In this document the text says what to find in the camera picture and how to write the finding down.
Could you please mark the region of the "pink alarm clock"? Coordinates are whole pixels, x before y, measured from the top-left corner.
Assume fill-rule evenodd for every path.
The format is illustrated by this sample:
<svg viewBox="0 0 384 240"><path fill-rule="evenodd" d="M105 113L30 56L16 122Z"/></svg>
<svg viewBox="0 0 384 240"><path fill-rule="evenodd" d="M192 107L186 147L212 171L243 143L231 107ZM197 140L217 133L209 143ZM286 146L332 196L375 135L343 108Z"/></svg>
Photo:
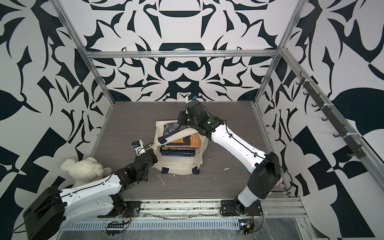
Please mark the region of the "pink alarm clock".
<svg viewBox="0 0 384 240"><path fill-rule="evenodd" d="M280 185L281 183L283 182L283 178L281 178L278 183L276 184L276 186Z"/></svg>

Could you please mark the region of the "cream canvas tote bag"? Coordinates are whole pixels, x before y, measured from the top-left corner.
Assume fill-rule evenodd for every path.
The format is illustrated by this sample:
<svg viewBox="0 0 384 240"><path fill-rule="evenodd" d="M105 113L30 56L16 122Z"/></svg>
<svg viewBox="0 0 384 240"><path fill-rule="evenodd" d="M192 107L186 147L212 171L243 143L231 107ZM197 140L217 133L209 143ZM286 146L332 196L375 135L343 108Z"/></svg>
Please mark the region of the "cream canvas tote bag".
<svg viewBox="0 0 384 240"><path fill-rule="evenodd" d="M207 137L176 120L158 121L152 146L158 159L154 168L162 174L199 175L208 143Z"/></svg>

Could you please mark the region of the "electronics board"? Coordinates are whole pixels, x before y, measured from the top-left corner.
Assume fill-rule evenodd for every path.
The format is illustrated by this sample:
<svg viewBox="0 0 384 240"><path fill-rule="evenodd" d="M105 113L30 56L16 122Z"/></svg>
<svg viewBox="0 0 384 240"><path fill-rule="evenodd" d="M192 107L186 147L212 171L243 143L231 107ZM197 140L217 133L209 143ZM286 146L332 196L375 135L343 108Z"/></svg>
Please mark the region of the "electronics board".
<svg viewBox="0 0 384 240"><path fill-rule="evenodd" d="M108 236L119 235L124 232L130 226L130 224L131 222L110 222L106 226L105 233Z"/></svg>
<svg viewBox="0 0 384 240"><path fill-rule="evenodd" d="M251 234L255 228L255 223L251 219L239 219L239 229L244 235Z"/></svg>

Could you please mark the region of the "dark blue bottom book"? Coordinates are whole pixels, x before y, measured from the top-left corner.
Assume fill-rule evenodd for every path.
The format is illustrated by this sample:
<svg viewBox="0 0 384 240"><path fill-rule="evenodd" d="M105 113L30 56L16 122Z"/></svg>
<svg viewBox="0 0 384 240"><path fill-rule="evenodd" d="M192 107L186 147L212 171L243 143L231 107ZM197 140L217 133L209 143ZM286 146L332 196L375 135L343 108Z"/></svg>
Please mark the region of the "dark blue bottom book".
<svg viewBox="0 0 384 240"><path fill-rule="evenodd" d="M195 157L196 148L168 148L161 147L160 153L166 157Z"/></svg>

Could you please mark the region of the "white plush teddy bear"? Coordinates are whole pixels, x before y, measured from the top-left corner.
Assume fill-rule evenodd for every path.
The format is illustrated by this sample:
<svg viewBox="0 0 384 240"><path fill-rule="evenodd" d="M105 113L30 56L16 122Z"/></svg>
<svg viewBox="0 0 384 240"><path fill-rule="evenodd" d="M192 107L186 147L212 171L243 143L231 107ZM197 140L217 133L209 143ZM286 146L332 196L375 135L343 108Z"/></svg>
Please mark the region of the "white plush teddy bear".
<svg viewBox="0 0 384 240"><path fill-rule="evenodd" d="M68 172L75 180L74 187L101 180L112 174L111 168L105 168L92 157L81 161L67 159L61 164L61 170Z"/></svg>

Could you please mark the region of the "right electronics board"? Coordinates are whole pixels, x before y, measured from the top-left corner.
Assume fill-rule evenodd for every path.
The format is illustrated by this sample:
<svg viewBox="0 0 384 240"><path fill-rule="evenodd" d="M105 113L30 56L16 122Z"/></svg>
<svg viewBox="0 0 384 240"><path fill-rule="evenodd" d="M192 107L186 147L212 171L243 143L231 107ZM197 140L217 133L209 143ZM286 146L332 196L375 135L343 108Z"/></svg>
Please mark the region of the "right electronics board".
<svg viewBox="0 0 384 240"><path fill-rule="evenodd" d="M255 228L255 223L251 219L239 219L239 229L244 235L251 234Z"/></svg>

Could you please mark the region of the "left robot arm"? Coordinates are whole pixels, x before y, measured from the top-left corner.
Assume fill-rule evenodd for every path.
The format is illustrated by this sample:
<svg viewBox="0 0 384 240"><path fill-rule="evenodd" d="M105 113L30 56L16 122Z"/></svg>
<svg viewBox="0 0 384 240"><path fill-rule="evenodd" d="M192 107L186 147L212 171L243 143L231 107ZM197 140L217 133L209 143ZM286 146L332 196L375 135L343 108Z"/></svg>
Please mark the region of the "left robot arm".
<svg viewBox="0 0 384 240"><path fill-rule="evenodd" d="M158 161L153 150L138 151L132 164L80 187L44 190L23 214L27 238L48 240L63 228L93 217L117 216L126 208L121 193L148 180Z"/></svg>

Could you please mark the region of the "black wall hook rack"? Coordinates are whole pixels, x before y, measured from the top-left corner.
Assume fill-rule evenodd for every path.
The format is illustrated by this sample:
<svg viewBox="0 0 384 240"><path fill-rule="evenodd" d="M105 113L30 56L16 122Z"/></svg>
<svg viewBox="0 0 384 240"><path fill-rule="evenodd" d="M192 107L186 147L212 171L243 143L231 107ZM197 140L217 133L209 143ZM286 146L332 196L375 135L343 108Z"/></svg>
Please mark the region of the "black wall hook rack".
<svg viewBox="0 0 384 240"><path fill-rule="evenodd" d="M313 79L307 79L300 73L300 81L297 83L302 85L306 92L304 95L311 96L315 101L315 104L312 105L314 108L318 108L325 115L322 118L322 121L329 121L331 125L337 131L333 136L335 138L341 138L347 144L347 146L352 151L350 154L347 154L349 157L357 157L362 159L367 156L363 149L363 145L360 140L358 140L358 133L347 124L347 120L336 108L336 106L329 100L329 98L324 94L324 92L318 87L316 82Z"/></svg>

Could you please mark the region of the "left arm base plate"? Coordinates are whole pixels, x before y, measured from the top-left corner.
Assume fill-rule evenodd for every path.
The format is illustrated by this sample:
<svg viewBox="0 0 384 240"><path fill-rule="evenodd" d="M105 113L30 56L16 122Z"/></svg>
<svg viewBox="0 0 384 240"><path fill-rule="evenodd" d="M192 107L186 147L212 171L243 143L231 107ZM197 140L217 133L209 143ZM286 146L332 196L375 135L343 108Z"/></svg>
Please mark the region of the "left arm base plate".
<svg viewBox="0 0 384 240"><path fill-rule="evenodd" d="M114 205L110 213L106 215L97 216L97 218L106 219L106 218L130 218L137 217L141 211L141 201L125 201L124 203L119 203Z"/></svg>

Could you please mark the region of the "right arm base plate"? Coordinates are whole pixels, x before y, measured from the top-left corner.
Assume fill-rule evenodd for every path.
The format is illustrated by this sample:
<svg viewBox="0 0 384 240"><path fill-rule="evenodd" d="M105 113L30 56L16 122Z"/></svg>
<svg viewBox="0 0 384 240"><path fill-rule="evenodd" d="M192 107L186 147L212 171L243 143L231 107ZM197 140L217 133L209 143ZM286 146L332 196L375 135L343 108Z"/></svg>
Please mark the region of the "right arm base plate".
<svg viewBox="0 0 384 240"><path fill-rule="evenodd" d="M256 200L249 207L243 206L240 201L221 200L220 214L224 217L231 216L261 216L263 213L261 202Z"/></svg>

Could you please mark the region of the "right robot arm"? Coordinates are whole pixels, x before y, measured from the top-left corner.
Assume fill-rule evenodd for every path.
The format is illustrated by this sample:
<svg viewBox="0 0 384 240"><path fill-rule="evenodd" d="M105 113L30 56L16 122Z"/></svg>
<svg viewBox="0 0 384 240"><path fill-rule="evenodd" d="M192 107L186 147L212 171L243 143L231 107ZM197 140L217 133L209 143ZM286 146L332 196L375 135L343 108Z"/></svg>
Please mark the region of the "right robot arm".
<svg viewBox="0 0 384 240"><path fill-rule="evenodd" d="M251 173L247 185L235 198L240 208L246 209L265 199L281 180L282 167L275 153L266 154L247 143L228 127L225 120L210 115L198 100L187 101L178 123L197 130L200 135L226 149Z"/></svg>

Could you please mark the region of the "left electronics board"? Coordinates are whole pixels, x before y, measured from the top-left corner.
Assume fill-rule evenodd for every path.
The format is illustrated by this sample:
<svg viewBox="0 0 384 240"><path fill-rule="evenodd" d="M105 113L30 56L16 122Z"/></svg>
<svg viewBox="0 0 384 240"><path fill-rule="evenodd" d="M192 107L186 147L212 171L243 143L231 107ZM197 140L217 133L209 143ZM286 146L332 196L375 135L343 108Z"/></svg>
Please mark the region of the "left electronics board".
<svg viewBox="0 0 384 240"><path fill-rule="evenodd" d="M105 233L108 236L119 235L124 232L130 226L130 224L131 222L110 222L106 226Z"/></svg>

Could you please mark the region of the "aluminium front rail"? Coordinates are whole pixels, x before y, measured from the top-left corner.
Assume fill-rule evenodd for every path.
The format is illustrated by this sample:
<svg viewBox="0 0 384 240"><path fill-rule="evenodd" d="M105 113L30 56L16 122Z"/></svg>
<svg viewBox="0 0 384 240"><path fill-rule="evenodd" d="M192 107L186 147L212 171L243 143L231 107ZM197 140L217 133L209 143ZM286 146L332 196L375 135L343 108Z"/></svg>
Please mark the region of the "aluminium front rail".
<svg viewBox="0 0 384 240"><path fill-rule="evenodd" d="M220 214L221 199L171 199L171 200L136 200L141 201L141 211L137 217L196 218L224 217ZM259 217L306 217L307 213L298 198L266 198L260 201L263 213ZM81 207L66 207L64 222L76 223L81 220L97 218L111 212L114 205L111 200L99 199Z"/></svg>

